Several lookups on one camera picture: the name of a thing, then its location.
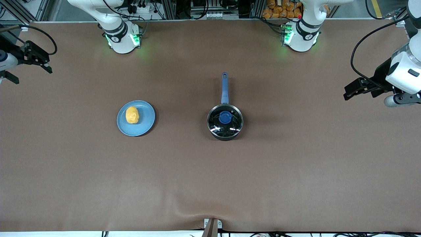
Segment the pile of orange objects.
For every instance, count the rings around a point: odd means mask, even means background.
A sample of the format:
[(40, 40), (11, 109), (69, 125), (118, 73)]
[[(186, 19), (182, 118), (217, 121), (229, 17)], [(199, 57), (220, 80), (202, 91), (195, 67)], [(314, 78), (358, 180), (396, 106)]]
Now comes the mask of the pile of orange objects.
[(304, 6), (299, 0), (265, 0), (262, 18), (301, 18)]

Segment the brown table cover mat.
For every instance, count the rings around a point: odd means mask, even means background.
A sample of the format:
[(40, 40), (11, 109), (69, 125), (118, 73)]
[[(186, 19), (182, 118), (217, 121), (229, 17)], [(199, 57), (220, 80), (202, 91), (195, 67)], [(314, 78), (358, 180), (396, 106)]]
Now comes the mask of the brown table cover mat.
[[(140, 49), (95, 23), (41, 23), (52, 74), (0, 84), (0, 231), (421, 232), (421, 105), (343, 99), (356, 43), (327, 20), (296, 53), (260, 21), (152, 22)], [(143, 100), (148, 133), (117, 114)]]

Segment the white power strip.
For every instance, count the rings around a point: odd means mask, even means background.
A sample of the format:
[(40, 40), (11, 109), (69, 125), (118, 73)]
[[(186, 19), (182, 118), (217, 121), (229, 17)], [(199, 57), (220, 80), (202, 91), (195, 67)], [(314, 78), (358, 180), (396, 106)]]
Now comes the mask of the white power strip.
[(156, 12), (156, 8), (151, 0), (126, 0), (129, 14)]

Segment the yellow potato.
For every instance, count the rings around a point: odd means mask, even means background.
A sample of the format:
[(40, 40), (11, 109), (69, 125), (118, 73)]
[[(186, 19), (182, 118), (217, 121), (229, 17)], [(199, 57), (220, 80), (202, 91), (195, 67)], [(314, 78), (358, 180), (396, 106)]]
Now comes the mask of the yellow potato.
[(138, 109), (135, 106), (130, 106), (125, 111), (125, 119), (130, 124), (138, 123), (140, 115)]

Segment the blue round plate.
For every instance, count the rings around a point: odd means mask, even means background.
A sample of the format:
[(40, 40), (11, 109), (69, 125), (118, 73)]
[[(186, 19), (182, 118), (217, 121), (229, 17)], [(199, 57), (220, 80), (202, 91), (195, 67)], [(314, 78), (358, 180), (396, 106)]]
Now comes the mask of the blue round plate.
[[(139, 114), (136, 123), (129, 123), (126, 118), (126, 111), (134, 107)], [(117, 114), (117, 127), (120, 132), (127, 136), (143, 136), (152, 129), (156, 120), (156, 113), (153, 106), (143, 100), (134, 100), (125, 104)]]

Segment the metal table edge bracket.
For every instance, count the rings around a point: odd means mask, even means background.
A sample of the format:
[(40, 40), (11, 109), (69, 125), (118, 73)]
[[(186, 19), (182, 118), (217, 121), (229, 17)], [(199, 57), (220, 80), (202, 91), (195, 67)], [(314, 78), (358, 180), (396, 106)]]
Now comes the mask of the metal table edge bracket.
[(223, 228), (219, 219), (204, 219), (204, 231), (202, 237), (219, 237), (218, 232)]

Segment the aluminium frame post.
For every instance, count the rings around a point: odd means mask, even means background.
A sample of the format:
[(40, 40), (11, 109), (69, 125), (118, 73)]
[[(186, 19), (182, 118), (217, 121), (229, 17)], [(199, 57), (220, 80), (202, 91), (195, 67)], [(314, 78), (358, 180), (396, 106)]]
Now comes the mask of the aluminium frame post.
[(167, 20), (175, 20), (177, 0), (162, 0), (165, 18)]
[(261, 17), (265, 8), (266, 0), (251, 0), (251, 12), (249, 14), (249, 17)]

